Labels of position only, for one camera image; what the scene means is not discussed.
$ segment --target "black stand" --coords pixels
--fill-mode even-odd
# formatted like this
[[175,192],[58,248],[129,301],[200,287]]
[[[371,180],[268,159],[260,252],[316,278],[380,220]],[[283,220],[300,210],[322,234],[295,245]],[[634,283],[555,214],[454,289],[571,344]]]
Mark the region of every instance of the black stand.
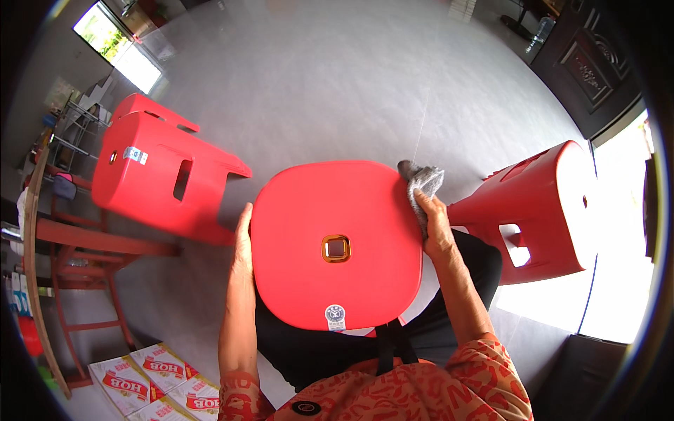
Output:
[[520,18],[517,20],[508,15],[501,15],[501,22],[503,22],[512,32],[515,32],[527,41],[531,41],[531,38],[534,38],[534,35],[522,26],[522,20],[524,20],[524,15],[526,15],[527,10],[529,10],[529,8],[526,5],[522,6],[522,13],[520,13]]

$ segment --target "beer box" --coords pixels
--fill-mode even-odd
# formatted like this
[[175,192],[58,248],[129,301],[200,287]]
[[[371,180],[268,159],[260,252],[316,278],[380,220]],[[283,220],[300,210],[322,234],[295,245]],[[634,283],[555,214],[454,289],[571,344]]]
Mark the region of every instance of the beer box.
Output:
[[196,375],[168,393],[178,405],[199,421],[216,421],[220,410],[220,389],[202,375]]
[[181,408],[168,396],[157,399],[150,405],[132,413],[128,421],[196,421],[187,410]]
[[89,374],[122,416],[164,396],[128,355],[89,364]]
[[130,356],[164,393],[199,374],[163,342],[134,351]]

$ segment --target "woman's left hand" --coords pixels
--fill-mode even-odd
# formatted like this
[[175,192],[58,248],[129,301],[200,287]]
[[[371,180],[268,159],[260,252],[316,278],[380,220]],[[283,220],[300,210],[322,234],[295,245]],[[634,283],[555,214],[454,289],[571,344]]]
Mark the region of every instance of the woman's left hand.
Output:
[[239,224],[234,233],[234,257],[232,258],[231,271],[236,273],[237,277],[253,281],[253,251],[251,250],[251,237],[248,234],[250,228],[251,216],[253,215],[253,204],[246,203],[246,206],[239,216]]

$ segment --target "orange patterned top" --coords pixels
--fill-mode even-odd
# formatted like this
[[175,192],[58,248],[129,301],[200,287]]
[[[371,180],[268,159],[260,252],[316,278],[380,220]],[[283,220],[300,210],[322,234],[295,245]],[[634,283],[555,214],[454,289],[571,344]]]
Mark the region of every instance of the orange patterned top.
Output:
[[442,368],[418,362],[375,376],[348,370],[315,382],[274,411],[248,373],[221,380],[221,420],[533,420],[531,404],[498,341],[460,346]]

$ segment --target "dark door panel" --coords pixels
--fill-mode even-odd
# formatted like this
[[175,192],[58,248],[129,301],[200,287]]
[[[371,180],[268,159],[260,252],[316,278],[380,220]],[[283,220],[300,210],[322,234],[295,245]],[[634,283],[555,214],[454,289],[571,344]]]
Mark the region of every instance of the dark door panel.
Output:
[[616,46],[592,1],[571,1],[531,63],[586,139],[596,137],[641,98],[629,63]]

